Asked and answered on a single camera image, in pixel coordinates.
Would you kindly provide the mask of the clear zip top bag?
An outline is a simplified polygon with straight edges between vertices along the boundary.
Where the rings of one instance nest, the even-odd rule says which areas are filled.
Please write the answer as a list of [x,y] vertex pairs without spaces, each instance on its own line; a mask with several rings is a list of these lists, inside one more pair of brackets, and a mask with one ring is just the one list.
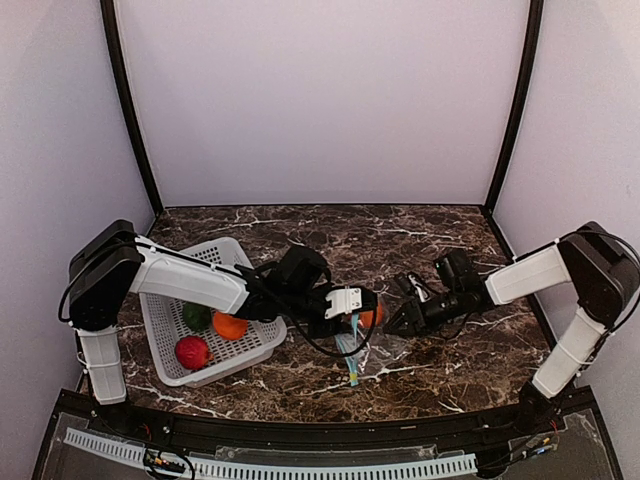
[[[341,332],[334,337],[340,353],[351,352],[364,343],[371,320],[371,311],[352,313],[342,317]],[[383,332],[387,320],[388,314],[385,308],[379,306],[376,325],[367,345],[357,354],[344,359],[349,371],[351,387],[355,387],[366,377],[381,373],[386,367],[409,354],[408,340]]]

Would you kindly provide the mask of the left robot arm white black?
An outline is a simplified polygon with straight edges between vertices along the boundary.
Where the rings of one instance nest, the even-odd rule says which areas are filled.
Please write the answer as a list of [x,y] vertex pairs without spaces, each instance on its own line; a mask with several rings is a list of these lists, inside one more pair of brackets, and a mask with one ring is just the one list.
[[129,294],[140,298],[154,365],[171,387],[206,385],[268,359],[286,318],[305,322],[315,340],[337,334],[343,316],[367,303],[361,288],[334,285],[326,260],[307,247],[254,268],[232,238],[178,252],[114,221],[71,259],[58,317],[75,330],[101,417],[120,436],[141,427],[125,401],[118,341]]

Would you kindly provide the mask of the red fake apple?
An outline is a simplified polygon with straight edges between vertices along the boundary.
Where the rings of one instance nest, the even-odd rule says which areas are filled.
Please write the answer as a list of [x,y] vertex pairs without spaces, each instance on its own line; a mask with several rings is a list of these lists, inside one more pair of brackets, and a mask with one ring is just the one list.
[[194,335],[180,339],[174,347],[174,353],[180,365],[191,371],[206,367],[214,359],[206,341]]

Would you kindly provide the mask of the green fake vegetable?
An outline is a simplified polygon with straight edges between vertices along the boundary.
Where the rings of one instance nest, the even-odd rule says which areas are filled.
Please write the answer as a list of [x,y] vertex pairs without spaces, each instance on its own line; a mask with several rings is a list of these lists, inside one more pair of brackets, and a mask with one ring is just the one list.
[[204,305],[185,302],[182,308],[182,321],[191,331],[203,332],[211,326],[211,309]]

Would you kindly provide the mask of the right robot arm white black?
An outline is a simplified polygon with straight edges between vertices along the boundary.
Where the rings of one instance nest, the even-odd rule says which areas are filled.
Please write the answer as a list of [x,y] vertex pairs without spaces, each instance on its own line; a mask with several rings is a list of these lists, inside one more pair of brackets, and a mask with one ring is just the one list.
[[639,253],[629,242],[588,222],[489,274],[480,273],[467,252],[455,248],[437,258],[444,286],[429,293],[419,276],[400,275],[407,300],[388,320],[390,335],[421,337],[445,324],[569,285],[576,309],[547,359],[523,388],[528,397],[510,413],[521,434],[534,432],[554,400],[596,358],[606,340],[639,306]]

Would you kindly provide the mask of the orange fake fruit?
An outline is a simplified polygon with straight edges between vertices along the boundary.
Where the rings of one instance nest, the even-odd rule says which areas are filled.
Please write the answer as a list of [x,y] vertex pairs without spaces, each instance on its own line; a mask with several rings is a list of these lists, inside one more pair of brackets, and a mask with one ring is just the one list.
[[386,318],[386,307],[384,303],[379,300],[376,310],[362,311],[358,314],[358,325],[364,329],[369,329],[372,326],[377,328],[384,325]]
[[248,330],[248,321],[235,318],[229,314],[216,311],[212,316],[215,332],[223,339],[236,341],[241,339]]

